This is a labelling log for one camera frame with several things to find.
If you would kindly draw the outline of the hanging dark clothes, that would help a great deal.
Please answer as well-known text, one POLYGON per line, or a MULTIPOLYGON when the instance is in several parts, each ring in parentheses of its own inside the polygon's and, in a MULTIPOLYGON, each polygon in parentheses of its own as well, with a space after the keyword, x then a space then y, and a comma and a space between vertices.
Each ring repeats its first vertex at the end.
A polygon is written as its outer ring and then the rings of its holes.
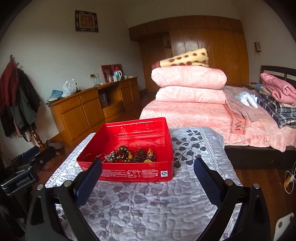
POLYGON ((41 99, 13 56, 1 75, 1 126, 6 137, 16 134, 26 142, 33 139, 41 99))

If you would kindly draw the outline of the wooden sideboard cabinet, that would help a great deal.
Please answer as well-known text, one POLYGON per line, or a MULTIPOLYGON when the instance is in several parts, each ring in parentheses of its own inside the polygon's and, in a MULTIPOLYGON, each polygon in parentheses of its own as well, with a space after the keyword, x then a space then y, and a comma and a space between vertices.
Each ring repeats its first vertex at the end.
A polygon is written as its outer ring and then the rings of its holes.
POLYGON ((49 105, 59 135, 71 146, 139 106, 136 77, 92 87, 49 105))

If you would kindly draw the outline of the blue folded cloth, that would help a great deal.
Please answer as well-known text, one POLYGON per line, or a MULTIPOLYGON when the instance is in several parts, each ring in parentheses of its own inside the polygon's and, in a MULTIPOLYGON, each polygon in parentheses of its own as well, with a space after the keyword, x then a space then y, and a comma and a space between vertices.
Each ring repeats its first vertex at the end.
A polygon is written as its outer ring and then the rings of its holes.
POLYGON ((61 90, 52 90, 50 97, 47 99, 46 105, 49 105, 52 102, 55 102, 62 98, 63 91, 61 90))

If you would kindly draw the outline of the white plastic bag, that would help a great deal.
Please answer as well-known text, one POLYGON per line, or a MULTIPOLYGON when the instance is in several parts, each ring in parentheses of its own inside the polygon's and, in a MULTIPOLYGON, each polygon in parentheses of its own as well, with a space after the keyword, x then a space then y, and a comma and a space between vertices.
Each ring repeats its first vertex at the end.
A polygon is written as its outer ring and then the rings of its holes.
POLYGON ((71 79, 70 81, 66 81, 63 84, 63 93, 62 93, 62 97, 69 97, 72 94, 75 94, 77 92, 77 84, 75 79, 71 79))

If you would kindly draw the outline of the grey-brown folded garment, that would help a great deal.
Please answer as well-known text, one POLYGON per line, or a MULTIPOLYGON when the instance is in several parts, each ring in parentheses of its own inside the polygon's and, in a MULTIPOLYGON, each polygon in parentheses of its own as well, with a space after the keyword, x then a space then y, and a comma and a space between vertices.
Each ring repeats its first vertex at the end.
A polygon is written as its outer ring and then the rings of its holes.
POLYGON ((251 122, 260 119, 259 109, 252 106, 246 106, 232 96, 226 96, 226 104, 234 113, 243 116, 245 119, 249 119, 251 122))

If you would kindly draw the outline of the red metal tin box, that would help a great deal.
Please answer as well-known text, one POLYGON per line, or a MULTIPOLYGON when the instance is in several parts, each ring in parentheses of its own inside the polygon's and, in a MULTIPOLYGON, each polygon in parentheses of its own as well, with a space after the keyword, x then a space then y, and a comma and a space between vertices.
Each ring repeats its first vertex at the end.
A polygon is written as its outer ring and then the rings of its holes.
POLYGON ((174 176, 171 136, 165 118, 129 120, 102 125, 77 162, 87 170, 102 162, 100 180, 164 182, 174 176))

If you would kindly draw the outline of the white cloth on bed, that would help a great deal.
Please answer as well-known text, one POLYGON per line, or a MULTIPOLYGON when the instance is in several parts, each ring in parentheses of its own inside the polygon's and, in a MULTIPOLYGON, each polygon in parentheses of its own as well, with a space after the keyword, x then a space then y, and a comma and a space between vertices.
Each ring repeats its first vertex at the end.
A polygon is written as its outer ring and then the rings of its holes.
POLYGON ((253 108, 257 109, 257 100, 258 97, 255 94, 250 94, 248 92, 241 92, 235 96, 237 100, 243 103, 245 106, 252 106, 253 108))

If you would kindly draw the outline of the folded pink garment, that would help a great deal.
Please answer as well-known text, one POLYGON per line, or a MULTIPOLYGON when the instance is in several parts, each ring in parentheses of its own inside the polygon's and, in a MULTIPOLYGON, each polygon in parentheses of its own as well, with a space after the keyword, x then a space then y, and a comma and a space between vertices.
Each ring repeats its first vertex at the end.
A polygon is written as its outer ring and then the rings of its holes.
POLYGON ((265 72, 260 77, 264 88, 277 102, 295 106, 295 88, 290 83, 265 72))

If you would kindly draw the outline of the lower pink folded quilt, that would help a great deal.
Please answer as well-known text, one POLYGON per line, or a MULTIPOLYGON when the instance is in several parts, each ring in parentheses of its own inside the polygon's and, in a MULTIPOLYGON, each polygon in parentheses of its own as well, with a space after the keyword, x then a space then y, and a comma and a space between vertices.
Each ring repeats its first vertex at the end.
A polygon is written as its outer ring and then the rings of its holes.
POLYGON ((167 86, 158 90, 156 101, 225 104, 226 95, 222 89, 167 86))

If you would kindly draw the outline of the dark wooden headboard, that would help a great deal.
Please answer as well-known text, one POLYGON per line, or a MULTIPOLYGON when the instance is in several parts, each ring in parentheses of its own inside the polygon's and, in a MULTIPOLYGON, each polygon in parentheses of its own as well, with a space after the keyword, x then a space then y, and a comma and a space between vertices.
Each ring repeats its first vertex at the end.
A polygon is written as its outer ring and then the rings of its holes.
POLYGON ((292 85, 295 84, 295 69, 280 66, 262 65, 260 68, 260 72, 271 74, 277 78, 289 82, 292 85))

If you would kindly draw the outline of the yellow brown-spotted blanket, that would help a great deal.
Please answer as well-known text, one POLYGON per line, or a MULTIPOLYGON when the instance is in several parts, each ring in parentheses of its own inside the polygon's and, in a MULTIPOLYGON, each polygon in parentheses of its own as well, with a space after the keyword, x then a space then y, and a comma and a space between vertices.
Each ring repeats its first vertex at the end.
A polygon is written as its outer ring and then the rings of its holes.
POLYGON ((170 66, 203 66, 209 67, 209 57, 205 48, 160 60, 152 65, 152 69, 170 66))

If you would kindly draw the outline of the wooden wardrobe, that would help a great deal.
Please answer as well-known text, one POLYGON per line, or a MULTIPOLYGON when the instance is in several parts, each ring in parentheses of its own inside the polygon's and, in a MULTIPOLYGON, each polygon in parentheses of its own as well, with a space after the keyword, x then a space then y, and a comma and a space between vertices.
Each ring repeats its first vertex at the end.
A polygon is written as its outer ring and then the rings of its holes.
POLYGON ((140 24, 129 29, 130 39, 139 43, 145 88, 159 87, 151 79, 158 60, 205 48, 209 66, 224 71, 227 85, 249 84, 248 52, 240 20, 222 16, 177 16, 140 24))

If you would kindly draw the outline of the red picture frame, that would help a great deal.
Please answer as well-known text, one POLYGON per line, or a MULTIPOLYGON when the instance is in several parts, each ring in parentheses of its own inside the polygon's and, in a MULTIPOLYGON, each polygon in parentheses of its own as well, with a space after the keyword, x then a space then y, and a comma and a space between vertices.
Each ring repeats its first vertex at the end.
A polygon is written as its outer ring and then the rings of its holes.
POLYGON ((102 73, 106 83, 114 82, 114 68, 119 67, 123 73, 121 64, 101 65, 102 73))

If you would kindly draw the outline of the framed wall picture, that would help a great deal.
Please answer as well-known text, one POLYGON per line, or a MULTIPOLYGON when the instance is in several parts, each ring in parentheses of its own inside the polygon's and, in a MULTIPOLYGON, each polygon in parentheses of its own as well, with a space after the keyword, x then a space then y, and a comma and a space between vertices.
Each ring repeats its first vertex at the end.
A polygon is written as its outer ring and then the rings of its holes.
POLYGON ((75 30, 77 32, 95 32, 98 33, 97 14, 88 11, 75 11, 75 30))

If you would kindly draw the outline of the wall switch box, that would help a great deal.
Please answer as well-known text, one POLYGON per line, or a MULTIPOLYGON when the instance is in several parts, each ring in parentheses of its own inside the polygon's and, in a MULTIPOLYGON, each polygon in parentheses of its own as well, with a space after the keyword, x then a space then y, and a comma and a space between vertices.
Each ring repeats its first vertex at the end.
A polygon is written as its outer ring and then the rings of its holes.
POLYGON ((261 52, 261 45, 260 45, 260 42, 254 42, 254 46, 255 46, 255 51, 257 53, 260 53, 261 52))

